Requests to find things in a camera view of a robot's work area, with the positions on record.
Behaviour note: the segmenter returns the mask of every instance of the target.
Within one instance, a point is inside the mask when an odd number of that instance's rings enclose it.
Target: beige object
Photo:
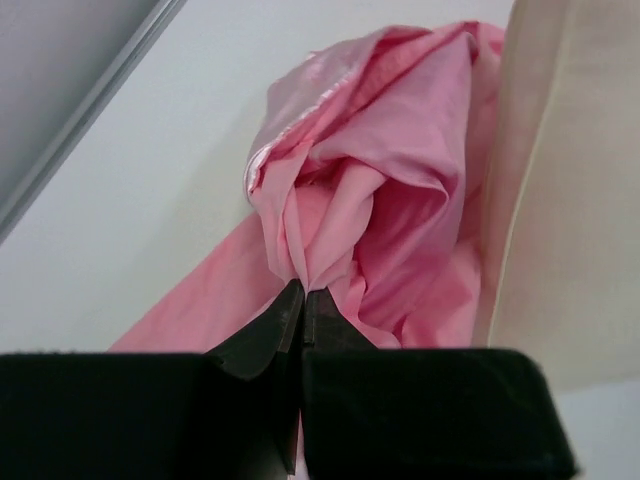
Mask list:
[[[640,2],[519,0],[503,58],[477,340],[555,387],[639,373]]]

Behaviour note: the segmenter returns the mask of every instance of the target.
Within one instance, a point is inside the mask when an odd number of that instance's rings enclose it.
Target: pink cloth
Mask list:
[[[292,278],[378,346],[469,345],[502,41],[390,27],[277,81],[245,177],[256,213],[112,350],[209,350]]]

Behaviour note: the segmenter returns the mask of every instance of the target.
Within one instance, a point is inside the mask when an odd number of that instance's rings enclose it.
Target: beige panel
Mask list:
[[[504,204],[509,201],[497,179],[513,183],[514,168],[523,164],[526,168],[515,219],[503,235],[506,255],[495,283],[489,342],[530,354],[556,387],[636,374],[640,372],[640,3],[520,3],[526,4],[527,12],[518,27],[518,42],[509,46],[515,48],[512,54],[524,60],[536,58],[531,49],[536,46],[540,57],[549,57],[554,35],[540,35],[540,29],[546,31],[545,25],[557,29],[558,18],[561,38],[554,40],[550,83],[538,83],[547,97],[541,119],[535,118],[535,108],[527,110],[519,88],[521,83],[531,87],[532,82],[517,71],[505,71],[506,78],[514,75],[505,103],[524,110],[504,126],[502,142],[508,144],[512,135],[530,131],[533,143],[526,160],[518,156],[521,152],[509,157],[513,150],[508,148],[496,148],[492,160],[490,177],[495,178],[487,231],[496,238],[504,228],[491,212],[497,211],[500,197]],[[524,113],[531,113],[528,125]],[[488,265],[489,272],[492,266],[495,263]],[[489,280],[485,303],[491,299]]]

